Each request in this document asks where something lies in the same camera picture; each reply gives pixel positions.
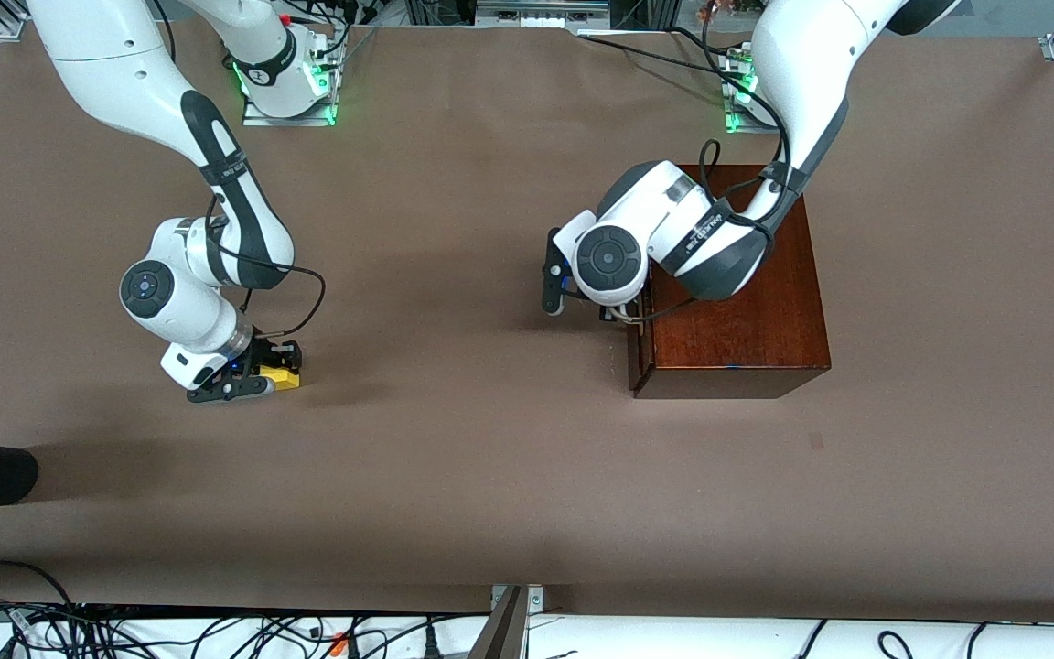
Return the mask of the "dark brown wooden cabinet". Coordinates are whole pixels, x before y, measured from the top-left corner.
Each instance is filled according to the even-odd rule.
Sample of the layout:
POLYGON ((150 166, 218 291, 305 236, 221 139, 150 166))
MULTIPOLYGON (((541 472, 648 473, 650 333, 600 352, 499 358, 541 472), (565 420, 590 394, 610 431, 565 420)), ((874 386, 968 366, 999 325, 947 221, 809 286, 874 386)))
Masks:
POLYGON ((779 399, 832 367, 806 201, 793 205, 769 261, 727 301, 648 322, 636 399, 779 399))

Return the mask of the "white power strip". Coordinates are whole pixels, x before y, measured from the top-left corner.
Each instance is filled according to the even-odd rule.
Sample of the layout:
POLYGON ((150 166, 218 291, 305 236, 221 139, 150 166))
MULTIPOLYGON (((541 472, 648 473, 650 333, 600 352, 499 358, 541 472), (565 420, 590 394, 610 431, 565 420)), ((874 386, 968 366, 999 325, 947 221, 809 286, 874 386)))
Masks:
POLYGON ((474 0, 477 27, 610 30, 609 0, 474 0))

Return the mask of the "dark diagonal bar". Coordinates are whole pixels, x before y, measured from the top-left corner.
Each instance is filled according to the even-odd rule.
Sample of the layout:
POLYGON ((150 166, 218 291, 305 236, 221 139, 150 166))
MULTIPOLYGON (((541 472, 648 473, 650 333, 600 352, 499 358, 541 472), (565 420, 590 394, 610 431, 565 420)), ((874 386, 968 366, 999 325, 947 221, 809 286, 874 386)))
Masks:
POLYGON ((523 659, 524 638, 534 597, 528 585, 503 585, 466 659, 523 659))

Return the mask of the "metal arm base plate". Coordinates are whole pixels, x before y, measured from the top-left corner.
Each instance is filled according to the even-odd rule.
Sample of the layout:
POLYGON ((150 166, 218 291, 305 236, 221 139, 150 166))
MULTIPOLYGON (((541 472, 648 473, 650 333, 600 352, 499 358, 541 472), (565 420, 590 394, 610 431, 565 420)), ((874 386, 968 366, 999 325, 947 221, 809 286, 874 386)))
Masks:
MULTIPOLYGON (((754 67, 750 49, 752 42, 744 41, 740 45, 727 49, 724 54, 716 58, 723 72, 737 76, 741 88, 756 92, 758 75, 754 67)), ((774 133, 775 125, 770 122, 769 113, 758 104, 748 92, 733 88, 728 82, 721 84, 721 92, 723 92, 728 133, 774 133)))
POLYGON ((334 125, 344 49, 328 37, 292 26, 284 49, 259 63, 235 59, 245 96, 245 125, 334 125))

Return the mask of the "silver metal bracket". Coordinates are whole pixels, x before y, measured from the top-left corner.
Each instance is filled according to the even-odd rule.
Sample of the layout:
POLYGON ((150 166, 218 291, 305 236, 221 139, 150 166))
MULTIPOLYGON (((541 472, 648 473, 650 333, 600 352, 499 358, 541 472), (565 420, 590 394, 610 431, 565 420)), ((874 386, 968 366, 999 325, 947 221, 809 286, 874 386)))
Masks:
POLYGON ((524 600, 527 601, 527 614, 528 616, 536 616, 536 614, 543 613, 545 609, 544 600, 544 588, 543 585, 539 584, 495 584, 490 590, 490 609, 497 609, 499 601, 502 597, 506 595, 510 589, 519 588, 522 590, 524 600))

